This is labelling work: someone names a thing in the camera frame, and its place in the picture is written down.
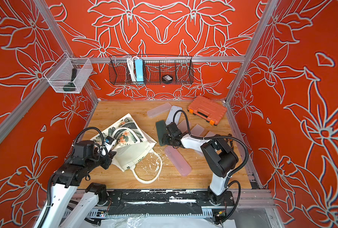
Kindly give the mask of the translucent frosted pencil case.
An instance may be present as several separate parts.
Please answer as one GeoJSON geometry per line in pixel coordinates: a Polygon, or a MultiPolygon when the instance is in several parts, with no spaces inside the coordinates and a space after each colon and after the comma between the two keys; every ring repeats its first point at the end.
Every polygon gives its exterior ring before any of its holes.
{"type": "Polygon", "coordinates": [[[187,126],[187,121],[184,119],[178,124],[178,129],[183,133],[187,134],[188,133],[188,126],[187,126]]]}

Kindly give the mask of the green edged case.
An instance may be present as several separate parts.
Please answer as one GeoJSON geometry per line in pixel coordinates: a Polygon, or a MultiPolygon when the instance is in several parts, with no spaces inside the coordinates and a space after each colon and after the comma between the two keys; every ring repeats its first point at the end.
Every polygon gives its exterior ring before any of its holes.
{"type": "Polygon", "coordinates": [[[165,121],[160,120],[156,122],[156,129],[158,135],[158,143],[160,146],[164,146],[165,144],[163,143],[163,137],[167,133],[165,121]]]}

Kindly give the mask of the pink translucent pencil case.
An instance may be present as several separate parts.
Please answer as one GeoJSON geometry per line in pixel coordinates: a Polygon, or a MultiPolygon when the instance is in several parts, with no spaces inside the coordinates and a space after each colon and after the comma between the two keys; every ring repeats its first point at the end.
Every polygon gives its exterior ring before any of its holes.
{"type": "Polygon", "coordinates": [[[188,176],[191,173],[192,168],[177,149],[167,146],[164,152],[181,176],[188,176]]]}

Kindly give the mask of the white printed canvas tote bag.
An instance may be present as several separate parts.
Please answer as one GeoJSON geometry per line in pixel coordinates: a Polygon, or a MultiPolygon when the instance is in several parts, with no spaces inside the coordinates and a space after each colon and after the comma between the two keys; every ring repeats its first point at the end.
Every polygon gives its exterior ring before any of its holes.
{"type": "Polygon", "coordinates": [[[163,161],[161,156],[154,151],[156,141],[141,130],[131,114],[126,114],[111,126],[102,131],[104,144],[116,152],[112,164],[122,172],[130,170],[137,181],[143,184],[155,182],[162,170],[163,161]],[[136,171],[136,165],[147,155],[157,157],[159,163],[156,176],[151,180],[141,179],[136,171]]]}

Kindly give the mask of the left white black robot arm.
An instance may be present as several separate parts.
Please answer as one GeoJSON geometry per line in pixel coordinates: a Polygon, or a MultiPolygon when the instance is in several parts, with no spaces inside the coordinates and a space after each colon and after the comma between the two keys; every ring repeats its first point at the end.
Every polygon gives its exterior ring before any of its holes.
{"type": "Polygon", "coordinates": [[[73,208],[68,217],[62,221],[71,198],[82,180],[95,168],[104,169],[112,163],[116,152],[72,152],[65,163],[50,177],[46,203],[37,219],[35,228],[77,228],[95,206],[104,206],[110,201],[104,184],[91,183],[83,197],[73,208]]]}

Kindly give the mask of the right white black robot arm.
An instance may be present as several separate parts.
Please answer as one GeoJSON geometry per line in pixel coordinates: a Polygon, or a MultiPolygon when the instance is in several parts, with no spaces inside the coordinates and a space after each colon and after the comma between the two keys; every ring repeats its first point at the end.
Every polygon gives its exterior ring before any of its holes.
{"type": "Polygon", "coordinates": [[[232,135],[217,134],[200,137],[192,134],[188,116],[184,111],[178,110],[174,113],[174,117],[178,113],[183,113],[185,116],[187,132],[183,133],[175,122],[165,124],[165,121],[158,121],[156,122],[158,140],[161,144],[174,149],[184,148],[203,152],[212,171],[212,179],[206,192],[196,192],[196,199],[199,203],[209,203],[213,206],[223,204],[225,209],[213,218],[215,225],[223,226],[237,209],[242,191],[240,182],[238,180],[231,181],[230,178],[247,164],[249,151],[241,140],[232,135]],[[225,201],[225,196],[228,193],[228,188],[233,184],[237,184],[238,187],[237,198],[232,209],[227,211],[228,204],[225,201]]]}

